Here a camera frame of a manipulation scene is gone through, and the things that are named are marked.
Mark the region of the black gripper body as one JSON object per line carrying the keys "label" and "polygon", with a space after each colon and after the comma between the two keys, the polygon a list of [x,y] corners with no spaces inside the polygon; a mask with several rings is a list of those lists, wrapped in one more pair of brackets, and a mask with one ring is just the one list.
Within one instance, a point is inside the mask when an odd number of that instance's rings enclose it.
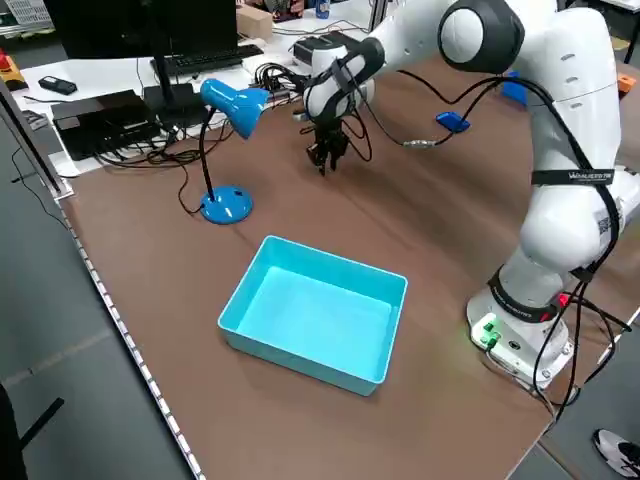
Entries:
{"label": "black gripper body", "polygon": [[315,144],[321,149],[343,149],[349,138],[342,128],[341,118],[314,124]]}

